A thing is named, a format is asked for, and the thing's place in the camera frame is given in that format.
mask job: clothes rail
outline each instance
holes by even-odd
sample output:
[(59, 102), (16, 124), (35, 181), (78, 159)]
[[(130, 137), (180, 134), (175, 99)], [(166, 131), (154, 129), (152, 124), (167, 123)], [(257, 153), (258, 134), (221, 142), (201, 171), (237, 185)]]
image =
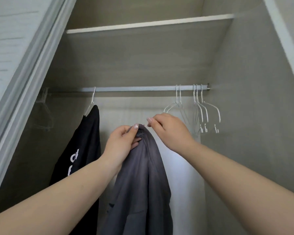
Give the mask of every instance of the clothes rail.
[[(197, 85), (197, 89), (210, 90), (209, 84)], [(83, 88), (50, 88), (49, 93), (78, 93), (78, 92), (94, 92), (94, 87)], [(126, 91), (175, 91), (175, 90), (194, 90), (193, 85), (189, 86), (121, 86), (121, 87), (96, 87), (95, 92), (126, 92)]]

